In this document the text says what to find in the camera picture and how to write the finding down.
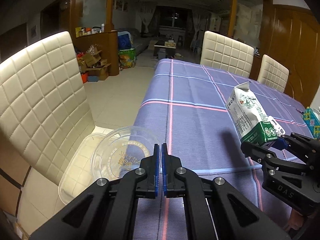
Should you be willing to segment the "purple plaid tablecloth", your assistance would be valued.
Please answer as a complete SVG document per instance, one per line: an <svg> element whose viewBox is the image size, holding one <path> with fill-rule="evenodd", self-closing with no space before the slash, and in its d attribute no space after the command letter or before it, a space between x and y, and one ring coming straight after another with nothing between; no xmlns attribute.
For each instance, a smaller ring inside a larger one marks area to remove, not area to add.
<svg viewBox="0 0 320 240"><path fill-rule="evenodd" d="M261 165L244 157L225 107L234 86L248 81L266 114L286 134L312 137L301 115L305 107L290 96L223 70L170 59L155 66L134 125L152 131L160 145L166 142L168 153L199 177L225 178L285 229L291 207L261 187ZM158 197L138 202L133 239L188 239L183 200L163 195L161 174Z"/></svg>

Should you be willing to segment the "cream quilted chair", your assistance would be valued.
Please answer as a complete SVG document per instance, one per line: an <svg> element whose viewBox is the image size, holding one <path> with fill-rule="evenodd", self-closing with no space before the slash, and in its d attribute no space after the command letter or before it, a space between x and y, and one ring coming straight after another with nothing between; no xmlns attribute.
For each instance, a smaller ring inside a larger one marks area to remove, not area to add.
<svg viewBox="0 0 320 240"><path fill-rule="evenodd" d="M264 54L257 81L283 93L289 78L289 70Z"/></svg>
<svg viewBox="0 0 320 240"><path fill-rule="evenodd" d="M55 184L95 129L69 32L1 63L1 132L21 157Z"/></svg>
<svg viewBox="0 0 320 240"><path fill-rule="evenodd" d="M254 48L211 31L204 33L200 64L249 77Z"/></svg>

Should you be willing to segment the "cream quilted chair left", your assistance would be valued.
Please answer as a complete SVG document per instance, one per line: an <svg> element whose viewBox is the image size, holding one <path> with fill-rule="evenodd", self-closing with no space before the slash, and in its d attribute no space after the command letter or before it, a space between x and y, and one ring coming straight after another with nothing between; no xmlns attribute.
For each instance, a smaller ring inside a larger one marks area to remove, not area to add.
<svg viewBox="0 0 320 240"><path fill-rule="evenodd" d="M69 32L1 63L1 132L21 157L55 184L95 129Z"/></svg>

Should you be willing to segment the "green printed bag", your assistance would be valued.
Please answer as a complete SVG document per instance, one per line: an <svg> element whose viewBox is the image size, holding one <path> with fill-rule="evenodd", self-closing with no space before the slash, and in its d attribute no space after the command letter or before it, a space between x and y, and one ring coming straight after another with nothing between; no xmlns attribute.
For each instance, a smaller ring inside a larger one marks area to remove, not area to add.
<svg viewBox="0 0 320 240"><path fill-rule="evenodd" d="M133 68L136 65L136 49L118 50L120 70Z"/></svg>

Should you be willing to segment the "cardboard boxes pile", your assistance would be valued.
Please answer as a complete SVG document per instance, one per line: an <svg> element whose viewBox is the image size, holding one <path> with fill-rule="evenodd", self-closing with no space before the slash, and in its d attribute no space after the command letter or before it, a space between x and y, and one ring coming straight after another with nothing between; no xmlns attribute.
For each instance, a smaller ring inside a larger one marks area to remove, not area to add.
<svg viewBox="0 0 320 240"><path fill-rule="evenodd" d="M103 59L101 54L102 50L96 45L91 45L85 53L76 53L80 73L88 73L87 82L104 81L108 78L108 68L111 64L107 59Z"/></svg>

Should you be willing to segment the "clear plastic trash bin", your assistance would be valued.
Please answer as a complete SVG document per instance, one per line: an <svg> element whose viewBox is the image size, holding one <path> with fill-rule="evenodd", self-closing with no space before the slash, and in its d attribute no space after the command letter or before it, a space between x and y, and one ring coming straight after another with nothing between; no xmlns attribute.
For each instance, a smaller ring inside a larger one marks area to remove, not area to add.
<svg viewBox="0 0 320 240"><path fill-rule="evenodd" d="M104 133L89 134L76 150L58 186L58 194L63 204L69 204L93 183L91 157L104 137Z"/></svg>

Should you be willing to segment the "cream quilted chair far right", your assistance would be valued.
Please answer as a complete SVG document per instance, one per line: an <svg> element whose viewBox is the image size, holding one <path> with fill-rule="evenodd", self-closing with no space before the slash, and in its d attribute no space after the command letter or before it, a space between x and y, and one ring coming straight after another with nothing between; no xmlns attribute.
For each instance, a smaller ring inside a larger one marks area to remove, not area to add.
<svg viewBox="0 0 320 240"><path fill-rule="evenodd" d="M289 78L289 70L264 54L257 81L283 93Z"/></svg>

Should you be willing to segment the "orange bucket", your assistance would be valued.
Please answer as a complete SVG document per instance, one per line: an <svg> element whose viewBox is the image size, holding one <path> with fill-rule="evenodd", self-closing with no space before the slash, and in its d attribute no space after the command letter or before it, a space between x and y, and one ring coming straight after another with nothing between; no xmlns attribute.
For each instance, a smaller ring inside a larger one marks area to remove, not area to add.
<svg viewBox="0 0 320 240"><path fill-rule="evenodd" d="M88 73L82 73L81 78L82 78L82 83L86 83L88 79Z"/></svg>

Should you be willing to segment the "green white milk carton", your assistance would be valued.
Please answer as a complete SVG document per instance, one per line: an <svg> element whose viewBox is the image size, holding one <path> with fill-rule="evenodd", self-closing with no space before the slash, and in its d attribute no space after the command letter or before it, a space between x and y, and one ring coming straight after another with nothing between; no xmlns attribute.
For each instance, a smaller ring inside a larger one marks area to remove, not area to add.
<svg viewBox="0 0 320 240"><path fill-rule="evenodd" d="M285 129L270 115L267 115L249 82L235 86L226 102L241 142L250 142L270 147Z"/></svg>

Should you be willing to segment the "blue storage box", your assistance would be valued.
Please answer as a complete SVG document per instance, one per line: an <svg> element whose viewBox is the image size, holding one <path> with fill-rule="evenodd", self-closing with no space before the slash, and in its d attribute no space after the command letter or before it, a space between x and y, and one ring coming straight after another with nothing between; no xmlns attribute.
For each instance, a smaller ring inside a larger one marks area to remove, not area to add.
<svg viewBox="0 0 320 240"><path fill-rule="evenodd" d="M118 32L118 49L125 50L131 48L131 34L128 31Z"/></svg>

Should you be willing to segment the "dark coffee table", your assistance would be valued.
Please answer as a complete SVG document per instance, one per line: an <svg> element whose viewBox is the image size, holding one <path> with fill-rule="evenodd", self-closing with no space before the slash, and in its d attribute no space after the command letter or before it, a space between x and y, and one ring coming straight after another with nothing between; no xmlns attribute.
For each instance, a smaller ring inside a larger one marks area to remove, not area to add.
<svg viewBox="0 0 320 240"><path fill-rule="evenodd" d="M153 55L158 56L158 53L161 49L164 49L168 57L175 57L176 53L176 43L169 41L157 41L154 44Z"/></svg>

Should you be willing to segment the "teal knitted cloth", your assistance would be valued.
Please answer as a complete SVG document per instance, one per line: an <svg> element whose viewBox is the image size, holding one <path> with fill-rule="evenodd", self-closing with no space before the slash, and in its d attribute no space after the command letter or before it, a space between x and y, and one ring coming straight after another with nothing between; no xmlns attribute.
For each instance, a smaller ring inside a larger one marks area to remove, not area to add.
<svg viewBox="0 0 320 240"><path fill-rule="evenodd" d="M306 123L313 138L319 140L319 136L320 136L319 119L310 107L307 107L306 110L303 112L303 120Z"/></svg>

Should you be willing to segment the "wooden cabinet counter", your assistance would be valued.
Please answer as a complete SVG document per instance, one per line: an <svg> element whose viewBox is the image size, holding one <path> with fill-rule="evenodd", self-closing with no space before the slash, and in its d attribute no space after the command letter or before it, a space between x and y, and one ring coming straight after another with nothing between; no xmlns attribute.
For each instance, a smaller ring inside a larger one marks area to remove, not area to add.
<svg viewBox="0 0 320 240"><path fill-rule="evenodd" d="M91 45L101 51L101 58L107 60L109 76L117 76L119 70L118 32L111 30L105 33L84 35L73 39L73 44L81 52L85 52Z"/></svg>

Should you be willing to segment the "clear plastic round lid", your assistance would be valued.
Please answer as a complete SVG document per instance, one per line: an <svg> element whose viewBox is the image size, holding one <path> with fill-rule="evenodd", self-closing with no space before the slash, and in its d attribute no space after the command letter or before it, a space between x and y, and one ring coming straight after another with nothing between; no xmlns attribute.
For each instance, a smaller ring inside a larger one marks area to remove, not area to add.
<svg viewBox="0 0 320 240"><path fill-rule="evenodd" d="M91 174L94 180L109 181L122 178L140 166L143 158L153 155L159 141L147 128L127 126L108 133L99 142L91 157Z"/></svg>

